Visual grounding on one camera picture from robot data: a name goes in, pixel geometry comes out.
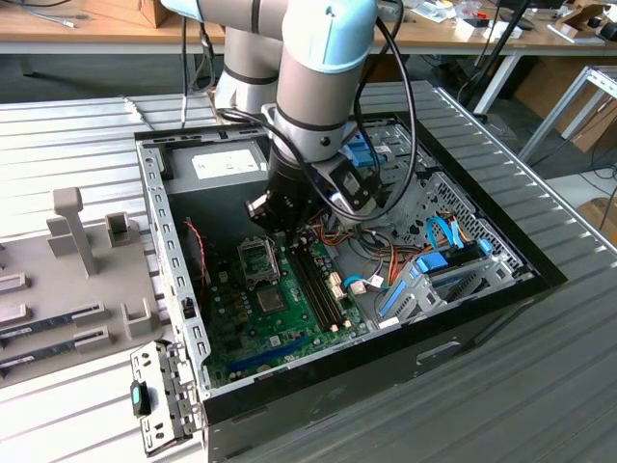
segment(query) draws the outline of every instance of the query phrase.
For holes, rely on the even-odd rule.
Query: side panel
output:
[[[499,320],[510,320],[518,312],[510,307],[488,313],[250,412],[212,424],[208,431],[209,461],[225,461],[291,431],[309,428],[345,407],[436,368],[475,345],[475,340]],[[204,407],[207,415],[208,401]]]

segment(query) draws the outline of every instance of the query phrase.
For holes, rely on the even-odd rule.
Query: wooden table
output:
[[[76,11],[79,3],[65,11]],[[495,7],[486,2],[485,11],[494,15]],[[179,53],[180,18],[172,15],[157,29],[131,24],[98,14],[89,14],[91,19],[77,21],[78,27],[70,29],[35,18],[19,7],[0,2],[0,53],[11,54],[167,54]],[[414,22],[401,27],[397,43],[402,53],[410,55],[477,55],[486,40],[482,37],[463,41],[455,34],[455,21],[441,24],[413,14]],[[548,20],[534,19],[535,31],[525,31],[517,40],[510,40],[504,47],[505,56],[491,84],[480,99],[474,112],[486,114],[497,94],[512,73],[522,56],[616,56],[617,43],[607,45],[572,45],[547,29]],[[207,24],[207,31],[217,53],[223,52],[225,33],[221,26]],[[377,51],[384,39],[377,31]],[[201,53],[197,24],[190,22],[188,52]]]

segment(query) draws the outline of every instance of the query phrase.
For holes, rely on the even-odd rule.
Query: white sticker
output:
[[[193,156],[193,167],[200,180],[259,170],[250,150],[213,152]]]
[[[371,286],[375,286],[375,287],[382,287],[383,282],[384,282],[384,279],[380,277],[379,275],[373,275],[372,277],[370,277],[370,280],[368,280],[368,283]]]
[[[392,318],[388,318],[387,320],[382,321],[379,324],[379,328],[381,330],[383,330],[384,328],[388,328],[389,326],[395,325],[397,323],[399,323],[398,317],[397,316],[393,316]]]
[[[0,340],[7,340],[8,338],[13,338],[19,335],[25,335],[26,333],[30,333],[32,328],[21,328],[19,330],[10,331],[9,333],[5,333],[4,335],[0,335]]]
[[[32,362],[33,360],[35,360],[35,358],[32,355],[29,355],[28,357],[22,357],[20,359],[13,360],[11,362],[5,362],[4,364],[0,364],[0,368],[13,367],[15,365],[25,364],[27,362]]]

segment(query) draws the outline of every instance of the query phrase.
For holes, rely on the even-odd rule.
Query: chip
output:
[[[270,286],[257,292],[257,301],[264,314],[281,312],[286,309],[281,291],[277,286]]]

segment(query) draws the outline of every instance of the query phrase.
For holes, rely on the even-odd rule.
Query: cardboard box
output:
[[[457,39],[466,41],[471,37],[481,36],[489,27],[489,20],[482,18],[461,18],[456,19],[456,28],[454,35]]]
[[[559,98],[568,90],[587,65],[617,66],[617,57],[542,56],[515,92],[515,97],[540,118],[545,119]],[[589,98],[598,90],[587,85],[557,121],[555,128],[563,131],[578,114]],[[617,102],[613,101],[587,122],[573,143],[583,152],[596,147],[602,153],[617,145],[617,130],[606,130],[617,116]]]
[[[607,204],[608,198],[596,198],[579,206],[577,210],[591,225],[598,228],[602,222]],[[611,243],[617,244],[617,198],[613,199],[601,233]]]
[[[158,27],[171,14],[160,0],[86,0],[82,10],[146,27]]]
[[[555,21],[555,29],[572,39],[596,37],[596,30],[587,25],[589,19],[600,16],[604,5],[588,5],[578,8]]]

